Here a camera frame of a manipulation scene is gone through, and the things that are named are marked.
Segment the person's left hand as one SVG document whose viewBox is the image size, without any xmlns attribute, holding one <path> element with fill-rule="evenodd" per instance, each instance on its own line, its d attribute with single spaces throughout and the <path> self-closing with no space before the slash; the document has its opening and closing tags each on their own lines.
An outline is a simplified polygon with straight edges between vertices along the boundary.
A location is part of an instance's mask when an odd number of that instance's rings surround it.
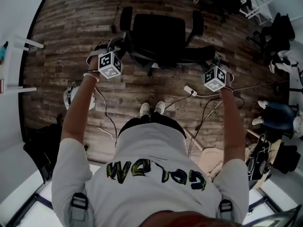
<svg viewBox="0 0 303 227">
<path fill-rule="evenodd" d="M 100 41 L 97 44 L 97 46 L 95 47 L 94 51 L 105 51 L 105 52 L 107 52 L 107 48 L 108 48 L 109 43 L 110 43 L 110 40 L 108 40 L 108 39 Z"/>
</svg>

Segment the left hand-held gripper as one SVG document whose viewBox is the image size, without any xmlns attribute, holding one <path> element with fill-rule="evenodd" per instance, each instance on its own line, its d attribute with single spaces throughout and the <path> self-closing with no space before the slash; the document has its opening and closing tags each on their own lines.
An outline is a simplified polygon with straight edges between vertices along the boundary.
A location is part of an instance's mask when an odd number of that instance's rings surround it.
<svg viewBox="0 0 303 227">
<path fill-rule="evenodd" d="M 101 51 L 101 54 L 98 55 L 98 70 L 106 79 L 122 74 L 123 64 L 118 56 L 122 45 L 123 38 L 111 39 L 107 52 Z"/>
</svg>

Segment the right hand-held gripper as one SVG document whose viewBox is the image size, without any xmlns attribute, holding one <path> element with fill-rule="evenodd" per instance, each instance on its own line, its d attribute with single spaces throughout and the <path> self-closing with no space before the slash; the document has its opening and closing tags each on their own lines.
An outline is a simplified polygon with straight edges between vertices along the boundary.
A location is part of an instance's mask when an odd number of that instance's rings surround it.
<svg viewBox="0 0 303 227">
<path fill-rule="evenodd" d="M 211 91 L 216 92 L 226 86 L 226 76 L 231 74 L 228 62 L 215 55 L 212 64 L 204 73 L 204 85 Z"/>
</svg>

